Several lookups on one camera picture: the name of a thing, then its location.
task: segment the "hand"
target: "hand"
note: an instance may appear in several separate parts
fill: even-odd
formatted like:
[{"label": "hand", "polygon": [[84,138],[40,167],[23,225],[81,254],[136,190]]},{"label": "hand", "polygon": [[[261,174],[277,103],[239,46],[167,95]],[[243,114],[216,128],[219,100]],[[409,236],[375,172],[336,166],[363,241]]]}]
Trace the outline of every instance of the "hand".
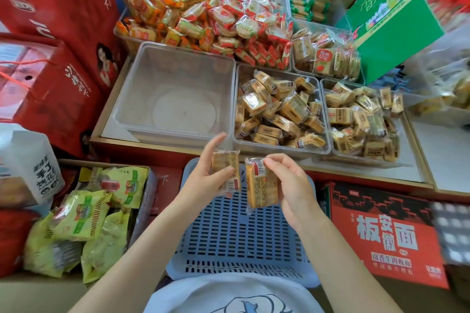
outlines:
[{"label": "hand", "polygon": [[321,211],[307,174],[283,153],[268,155],[264,163],[281,180],[279,201],[282,212],[289,225],[299,232],[302,218]]},{"label": "hand", "polygon": [[228,166],[219,172],[210,174],[212,155],[217,146],[225,140],[226,136],[226,133],[220,133],[208,142],[204,147],[201,157],[199,157],[195,169],[191,172],[176,197],[177,199],[188,201],[192,207],[198,210],[197,214],[219,194],[219,187],[232,177],[235,171],[235,168]]}]

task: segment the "person's left hand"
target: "person's left hand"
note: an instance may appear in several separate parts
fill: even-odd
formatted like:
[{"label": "person's left hand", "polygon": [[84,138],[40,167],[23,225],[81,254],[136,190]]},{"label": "person's left hand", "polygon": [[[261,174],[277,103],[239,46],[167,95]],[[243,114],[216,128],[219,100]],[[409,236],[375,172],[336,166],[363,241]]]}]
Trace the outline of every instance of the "person's left hand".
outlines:
[{"label": "person's left hand", "polygon": [[191,172],[176,198],[189,201],[196,209],[203,210],[219,194],[219,187],[230,177],[235,168],[228,166],[211,174],[212,155],[227,134],[220,133],[204,147],[195,169]]}]

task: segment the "white logo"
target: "white logo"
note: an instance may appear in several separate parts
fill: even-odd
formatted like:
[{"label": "white logo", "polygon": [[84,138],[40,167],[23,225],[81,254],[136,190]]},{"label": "white logo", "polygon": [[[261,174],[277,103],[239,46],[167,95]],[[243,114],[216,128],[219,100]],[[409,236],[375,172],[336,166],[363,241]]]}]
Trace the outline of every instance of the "white logo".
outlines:
[{"label": "white logo", "polygon": [[26,0],[10,0],[12,5],[20,10],[27,12],[36,12],[36,9],[32,4],[28,3]]}]

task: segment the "green cardboard sign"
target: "green cardboard sign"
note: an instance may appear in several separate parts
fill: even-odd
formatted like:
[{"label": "green cardboard sign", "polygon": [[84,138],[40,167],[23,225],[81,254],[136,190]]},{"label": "green cardboard sign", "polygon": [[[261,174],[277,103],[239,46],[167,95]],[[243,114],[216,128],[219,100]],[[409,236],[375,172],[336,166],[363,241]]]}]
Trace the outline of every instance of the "green cardboard sign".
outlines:
[{"label": "green cardboard sign", "polygon": [[366,84],[444,34],[426,0],[357,0],[338,27],[353,32]]}]

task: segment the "person's right hand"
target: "person's right hand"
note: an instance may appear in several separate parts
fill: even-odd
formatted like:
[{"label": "person's right hand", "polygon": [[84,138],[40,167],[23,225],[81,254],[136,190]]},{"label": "person's right hand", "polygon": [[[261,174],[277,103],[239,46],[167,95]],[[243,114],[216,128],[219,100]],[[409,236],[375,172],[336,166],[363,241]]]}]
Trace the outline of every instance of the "person's right hand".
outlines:
[{"label": "person's right hand", "polygon": [[301,229],[302,218],[321,211],[305,171],[289,156],[277,153],[266,156],[266,167],[281,180],[279,201],[282,212],[291,227]]}]

